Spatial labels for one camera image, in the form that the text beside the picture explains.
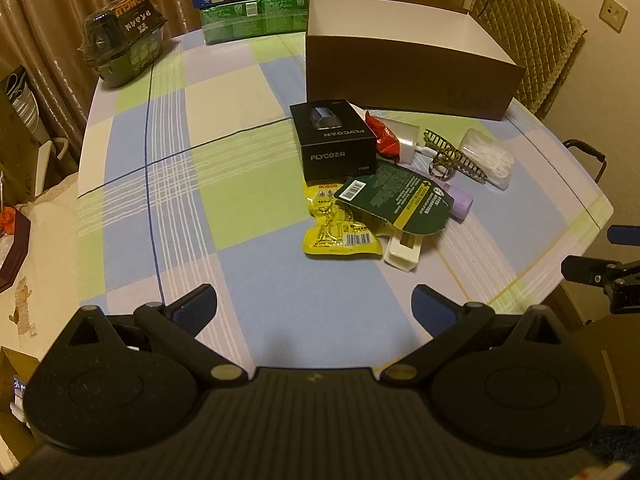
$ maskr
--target table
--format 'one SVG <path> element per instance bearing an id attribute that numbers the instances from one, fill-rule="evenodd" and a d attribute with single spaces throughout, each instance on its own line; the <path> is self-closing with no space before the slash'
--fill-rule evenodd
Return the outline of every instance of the table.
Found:
<path id="1" fill-rule="evenodd" d="M 110 314 L 169 303 L 201 283 L 218 313 L 198 339 L 250 372 L 371 366 L 431 336 L 411 314 L 414 286 L 521 313 L 561 280 L 612 215 L 601 190 L 517 101 L 499 122 L 379 112 L 454 144 L 469 127 L 516 156 L 501 192 L 462 175 L 464 222 L 425 240 L 417 269 L 370 258 L 310 258 L 289 105 L 305 101 L 304 34 L 206 46 L 200 31 L 166 45 L 152 70 L 98 85 L 78 181 L 79 295 Z"/>

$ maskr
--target yellow snack packet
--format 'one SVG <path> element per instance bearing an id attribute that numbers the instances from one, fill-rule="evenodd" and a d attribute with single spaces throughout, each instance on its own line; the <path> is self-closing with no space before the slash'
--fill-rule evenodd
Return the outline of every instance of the yellow snack packet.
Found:
<path id="1" fill-rule="evenodd" d="M 334 198 L 342 184 L 305 186 L 309 212 L 316 225 L 306 232 L 302 250 L 306 254 L 378 254 L 382 245 L 362 222 L 353 218 L 347 206 Z"/>

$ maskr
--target electrical outlet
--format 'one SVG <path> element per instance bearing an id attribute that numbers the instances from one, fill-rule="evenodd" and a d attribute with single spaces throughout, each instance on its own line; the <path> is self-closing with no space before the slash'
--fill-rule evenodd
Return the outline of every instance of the electrical outlet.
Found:
<path id="1" fill-rule="evenodd" d="M 629 11 L 616 0 L 604 0 L 600 9 L 600 19 L 617 33 L 622 32 Z"/>

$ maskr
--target metal screw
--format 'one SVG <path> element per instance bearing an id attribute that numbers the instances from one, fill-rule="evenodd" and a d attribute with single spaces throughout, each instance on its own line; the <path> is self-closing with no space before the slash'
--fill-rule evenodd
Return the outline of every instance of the metal screw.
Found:
<path id="1" fill-rule="evenodd" d="M 418 375 L 418 370 L 411 365 L 393 365 L 385 370 L 385 375 L 393 381 L 410 381 Z"/>
<path id="2" fill-rule="evenodd" d="M 235 381 L 242 375 L 242 368 L 236 365 L 218 365 L 211 369 L 211 377 L 219 381 Z"/>

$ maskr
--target chair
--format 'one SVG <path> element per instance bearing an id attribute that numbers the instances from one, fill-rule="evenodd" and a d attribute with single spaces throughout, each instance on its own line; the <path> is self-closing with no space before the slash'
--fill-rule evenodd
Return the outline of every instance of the chair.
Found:
<path id="1" fill-rule="evenodd" d="M 477 16 L 487 0 L 473 0 Z M 586 28 L 553 0 L 490 0 L 479 21 L 527 69 L 516 99 L 546 116 L 583 40 Z"/>

